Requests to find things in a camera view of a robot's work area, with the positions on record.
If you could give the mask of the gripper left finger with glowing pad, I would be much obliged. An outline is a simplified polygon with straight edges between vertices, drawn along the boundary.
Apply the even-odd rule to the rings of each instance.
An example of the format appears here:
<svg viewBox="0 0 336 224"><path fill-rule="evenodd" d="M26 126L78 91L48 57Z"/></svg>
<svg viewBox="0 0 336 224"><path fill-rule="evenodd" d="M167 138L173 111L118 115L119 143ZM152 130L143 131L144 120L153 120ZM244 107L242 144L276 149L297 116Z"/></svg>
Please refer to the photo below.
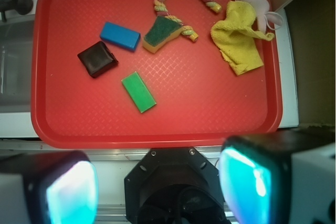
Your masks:
<svg viewBox="0 0 336 224"><path fill-rule="evenodd" d="M1 223L94 223L97 172L81 151L1 158Z"/></svg>

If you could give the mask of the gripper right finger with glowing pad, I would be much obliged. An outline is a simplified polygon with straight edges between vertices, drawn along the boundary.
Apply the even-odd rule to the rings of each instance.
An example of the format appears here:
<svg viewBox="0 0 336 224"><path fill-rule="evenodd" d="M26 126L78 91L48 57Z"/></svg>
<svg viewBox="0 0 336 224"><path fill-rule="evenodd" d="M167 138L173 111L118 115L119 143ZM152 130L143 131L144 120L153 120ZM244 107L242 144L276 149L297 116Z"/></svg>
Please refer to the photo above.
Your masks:
<svg viewBox="0 0 336 224"><path fill-rule="evenodd" d="M335 223L335 133L282 130L223 144L219 181L239 223Z"/></svg>

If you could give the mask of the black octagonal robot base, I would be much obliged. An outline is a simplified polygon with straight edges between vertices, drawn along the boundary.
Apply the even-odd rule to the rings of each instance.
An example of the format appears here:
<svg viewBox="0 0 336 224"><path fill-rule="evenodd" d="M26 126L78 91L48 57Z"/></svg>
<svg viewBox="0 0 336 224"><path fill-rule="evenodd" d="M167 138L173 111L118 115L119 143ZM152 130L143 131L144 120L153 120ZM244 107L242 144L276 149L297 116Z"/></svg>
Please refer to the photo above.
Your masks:
<svg viewBox="0 0 336 224"><path fill-rule="evenodd" d="M194 148L156 148L124 179L130 223L229 223L219 171Z"/></svg>

